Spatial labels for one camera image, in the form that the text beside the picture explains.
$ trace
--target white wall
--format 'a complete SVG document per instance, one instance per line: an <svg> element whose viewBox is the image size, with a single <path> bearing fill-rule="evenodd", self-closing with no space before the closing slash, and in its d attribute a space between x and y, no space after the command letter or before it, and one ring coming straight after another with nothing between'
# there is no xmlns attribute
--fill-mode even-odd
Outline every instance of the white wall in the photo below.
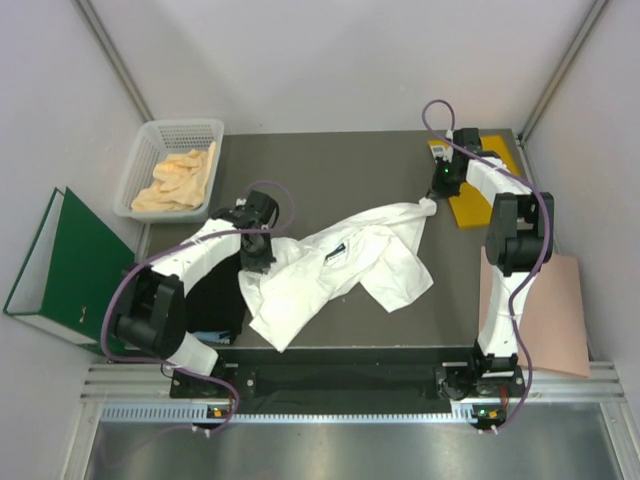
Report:
<svg viewBox="0 0 640 480"><path fill-rule="evenodd" d="M8 2L0 15L0 300L54 187L71 187L131 247L111 214L139 126L68 0ZM90 355L0 318L0 477L57 478Z"/></svg>
<svg viewBox="0 0 640 480"><path fill-rule="evenodd" d="M611 2L530 149L560 245L580 259L596 353L615 362L640 421L638 19L639 2Z"/></svg>
<svg viewBox="0 0 640 480"><path fill-rule="evenodd" d="M415 130L438 97L517 130L589 3L94 0L157 118L231 133Z"/></svg>

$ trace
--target yellow plate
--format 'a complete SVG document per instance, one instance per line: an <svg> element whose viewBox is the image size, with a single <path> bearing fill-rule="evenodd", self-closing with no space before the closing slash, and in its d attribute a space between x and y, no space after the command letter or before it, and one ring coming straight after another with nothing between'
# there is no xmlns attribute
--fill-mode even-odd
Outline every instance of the yellow plate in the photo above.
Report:
<svg viewBox="0 0 640 480"><path fill-rule="evenodd" d="M501 135L487 135L480 137L482 148L486 151L496 152L505 163L510 172L520 175L507 144ZM429 147L445 145L439 140L430 140ZM489 225L491 219L491 206L482 194L468 183L460 186L460 196L451 197L449 204L456 217L459 228L483 227Z"/></svg>

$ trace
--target green folder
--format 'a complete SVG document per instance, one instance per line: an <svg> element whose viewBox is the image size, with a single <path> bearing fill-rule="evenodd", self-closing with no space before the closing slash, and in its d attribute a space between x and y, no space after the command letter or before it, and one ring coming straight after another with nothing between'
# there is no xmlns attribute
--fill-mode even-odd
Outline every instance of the green folder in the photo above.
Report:
<svg viewBox="0 0 640 480"><path fill-rule="evenodd" d="M133 252L68 188L55 189L4 313L95 353ZM125 348L110 339L114 352Z"/></svg>

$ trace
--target white cloth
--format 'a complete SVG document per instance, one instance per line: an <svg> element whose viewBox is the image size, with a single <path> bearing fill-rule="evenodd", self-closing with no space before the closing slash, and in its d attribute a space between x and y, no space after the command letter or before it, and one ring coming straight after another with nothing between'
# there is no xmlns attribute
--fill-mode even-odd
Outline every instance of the white cloth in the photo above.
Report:
<svg viewBox="0 0 640 480"><path fill-rule="evenodd" d="M423 198L367 210L304 240L274 238L269 273L239 274L251 328L283 352L325 303L358 282L387 312L411 304L433 284L416 254L435 213Z"/></svg>

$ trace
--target white plastic basket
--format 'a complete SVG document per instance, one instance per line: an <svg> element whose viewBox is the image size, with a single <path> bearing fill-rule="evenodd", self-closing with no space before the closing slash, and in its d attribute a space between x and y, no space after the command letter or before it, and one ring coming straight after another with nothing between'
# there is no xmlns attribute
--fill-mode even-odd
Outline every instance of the white plastic basket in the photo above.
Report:
<svg viewBox="0 0 640 480"><path fill-rule="evenodd" d="M129 153L127 166L113 204L119 217L128 217L145 223L204 222L209 215L209 202L213 182L218 170L222 149L224 124L220 120L192 118L183 120L158 120L147 122L138 131ZM186 153L192 149L207 150L215 140L216 151L207 181L204 203L193 210L181 212L134 212L131 202L140 190L153 182L153 169L169 153Z"/></svg>

